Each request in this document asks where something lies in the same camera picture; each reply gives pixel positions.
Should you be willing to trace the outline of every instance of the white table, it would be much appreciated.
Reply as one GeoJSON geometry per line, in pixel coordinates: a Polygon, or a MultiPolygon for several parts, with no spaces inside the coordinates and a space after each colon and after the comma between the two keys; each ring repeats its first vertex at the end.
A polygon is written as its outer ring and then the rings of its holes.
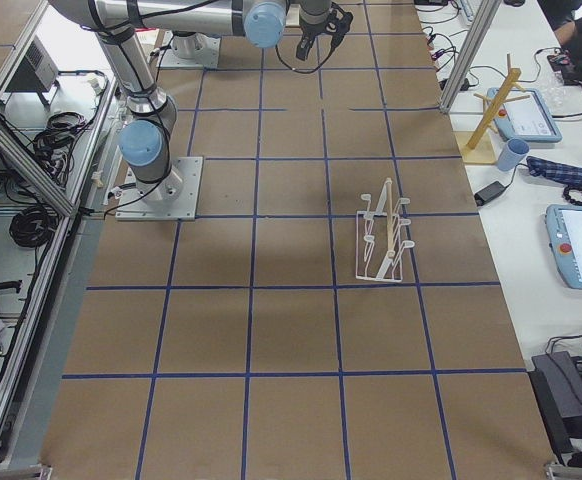
{"type": "MultiPolygon", "coordinates": [[[[421,21],[440,21],[455,15],[452,7],[435,13],[420,13],[421,21]]],[[[447,36],[468,28],[462,16],[442,24],[432,25],[434,32],[447,36]]],[[[451,36],[461,48],[466,33],[451,36]]],[[[448,46],[442,37],[434,40],[436,49],[448,46]]],[[[535,0],[527,0],[519,8],[501,5],[492,26],[482,43],[473,65],[490,65],[506,70],[506,54],[512,54],[513,66],[522,70],[521,79],[533,79],[537,65],[533,55],[540,48],[557,47],[542,11],[535,0]]],[[[546,60],[551,52],[537,56],[542,65],[536,84],[522,84],[538,88],[553,75],[546,60]]],[[[448,69],[438,73],[447,78],[448,69]]],[[[474,92],[485,94],[489,87],[499,86],[502,76],[488,69],[476,69],[480,85],[468,92],[460,92],[451,108],[451,122],[455,131],[471,131],[477,126],[482,102],[474,92]]],[[[582,90],[565,87],[562,105],[550,105],[554,115],[582,112],[582,90]]],[[[562,142],[541,146],[532,144],[531,155],[582,167],[582,117],[559,121],[562,142]]],[[[492,132],[496,156],[503,141],[492,132]]],[[[511,172],[500,172],[495,166],[467,166],[473,191],[493,181],[506,185],[511,172]]],[[[522,355],[528,368],[533,368],[531,357],[543,353],[548,338],[557,335],[582,333],[582,290],[568,288],[560,278],[548,243],[544,213],[548,205],[564,204],[562,186],[545,179],[533,178],[524,168],[518,169],[513,185],[505,194],[480,209],[480,218],[489,241],[493,259],[518,337],[522,355]]],[[[582,353],[582,341],[569,345],[572,353],[582,353]]]]}

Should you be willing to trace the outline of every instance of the wooden stand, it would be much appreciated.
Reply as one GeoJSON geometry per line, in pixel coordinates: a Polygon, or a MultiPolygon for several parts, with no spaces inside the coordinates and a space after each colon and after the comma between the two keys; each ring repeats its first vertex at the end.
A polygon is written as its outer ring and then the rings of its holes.
{"type": "Polygon", "coordinates": [[[500,114],[502,105],[507,102],[514,102],[516,100],[522,100],[524,98],[529,98],[529,95],[521,95],[515,98],[507,98],[509,93],[513,88],[517,88],[525,92],[526,90],[517,83],[521,70],[516,67],[511,67],[511,55],[507,54],[507,76],[502,82],[502,86],[498,89],[498,93],[495,97],[489,98],[479,93],[474,93],[474,95],[482,99],[482,106],[484,113],[482,114],[482,120],[478,124],[473,134],[464,143],[466,137],[469,135],[468,132],[456,132],[456,140],[458,141],[458,146],[460,147],[460,153],[462,153],[462,159],[465,163],[472,163],[478,165],[492,165],[496,162],[495,155],[493,154],[493,149],[490,145],[488,138],[483,139],[487,128],[493,130],[497,133],[497,129],[493,126],[493,119],[496,115],[500,114]]]}

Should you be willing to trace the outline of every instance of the plaid cloth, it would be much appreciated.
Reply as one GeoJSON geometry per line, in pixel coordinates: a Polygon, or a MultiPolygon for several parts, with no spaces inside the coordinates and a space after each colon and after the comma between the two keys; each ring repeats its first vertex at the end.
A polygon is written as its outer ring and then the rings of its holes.
{"type": "Polygon", "coordinates": [[[544,177],[569,187],[582,190],[582,168],[550,162],[541,158],[528,156],[527,165],[533,177],[544,177]]]}

